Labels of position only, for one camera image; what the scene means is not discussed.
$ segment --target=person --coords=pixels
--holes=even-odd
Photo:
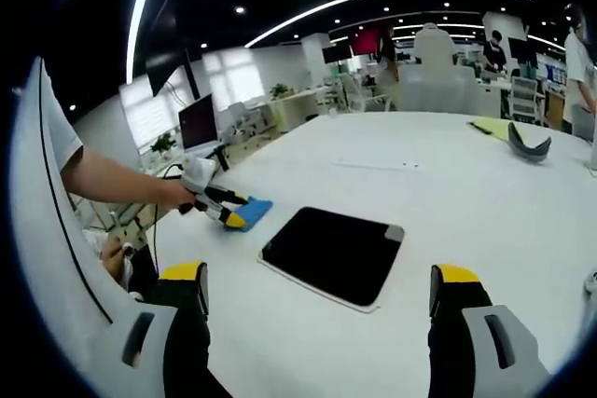
[[[135,172],[85,147],[68,123],[55,96],[49,97],[49,136],[62,183],[68,193],[100,202],[155,203],[169,209],[194,202],[194,195],[178,181]],[[107,235],[99,239],[90,237],[89,233],[84,236],[104,268],[126,288],[132,274],[121,242]]]
[[[566,100],[563,109],[562,130],[572,134],[579,131],[579,119],[587,113],[595,116],[597,111],[597,89],[595,70],[587,51],[587,30],[582,12],[569,6],[566,15],[571,19],[570,34],[564,44],[566,48]]]
[[[380,31],[377,46],[378,71],[375,84],[383,95],[389,95],[392,103],[397,105],[398,66],[396,63],[396,49],[394,48],[394,25],[387,25]]]
[[[492,38],[483,47],[483,55],[481,57],[483,68],[489,72],[499,73],[504,70],[506,53],[500,47],[501,42],[502,34],[497,30],[493,30]]]
[[[440,30],[433,22],[428,22],[414,39],[414,57],[417,63],[447,67],[458,62],[458,49],[450,34]]]

